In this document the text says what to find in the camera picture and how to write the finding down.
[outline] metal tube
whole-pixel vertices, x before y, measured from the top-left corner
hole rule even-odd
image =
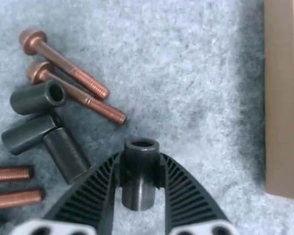
[[[126,139],[121,162],[124,167],[123,205],[133,211],[150,209],[155,201],[159,143],[150,139]]]

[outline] bolt hole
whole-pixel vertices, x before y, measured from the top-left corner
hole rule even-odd
[[[132,145],[137,146],[137,147],[151,147],[151,146],[153,146],[153,143],[148,142],[148,141],[134,141],[134,142],[132,142]]]
[[[230,231],[224,227],[218,226],[212,230],[213,235],[231,235]]]
[[[182,231],[182,232],[179,232],[178,235],[193,235],[193,233],[187,232],[187,231]]]
[[[84,232],[75,232],[75,233],[73,233],[73,234],[71,234],[71,235],[87,235],[87,234],[84,233]]]
[[[60,102],[63,99],[63,91],[58,85],[51,85],[49,87],[49,94],[55,102]]]
[[[49,235],[51,232],[48,227],[41,227],[33,231],[30,235]]]

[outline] clamp jaw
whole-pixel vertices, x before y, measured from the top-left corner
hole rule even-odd
[[[198,226],[212,235],[234,235],[235,228],[197,180],[150,139],[127,139],[124,151],[108,158],[77,181],[45,219],[84,224],[98,235],[111,235],[116,187],[130,210],[153,206],[155,188],[166,197],[165,234],[196,235]]]

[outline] bolt thread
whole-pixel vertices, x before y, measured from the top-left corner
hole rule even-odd
[[[105,99],[109,96],[110,91],[104,87],[101,83],[96,81],[88,73],[79,68],[74,68],[72,71],[73,77],[83,85],[87,90],[97,95],[100,99]]]
[[[0,209],[40,203],[44,197],[43,189],[2,193],[0,194]]]
[[[118,125],[122,125],[126,120],[126,115],[124,113],[100,100],[94,98],[90,99],[87,103],[87,107],[100,113]]]
[[[31,167],[0,168],[0,182],[28,180],[33,177]]]

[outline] hollow cylinder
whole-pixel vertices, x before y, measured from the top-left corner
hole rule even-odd
[[[121,162],[124,176],[122,204],[133,211],[150,209],[155,201],[159,143],[150,139],[128,138]]]
[[[1,138],[10,153],[19,155],[39,144],[48,132],[62,126],[60,117],[52,112],[34,117],[3,132]]]
[[[58,128],[44,136],[43,142],[68,184],[91,167],[69,130]]]
[[[16,113],[27,115],[59,107],[65,103],[66,97],[63,85],[49,80],[15,91],[10,97],[10,104]]]

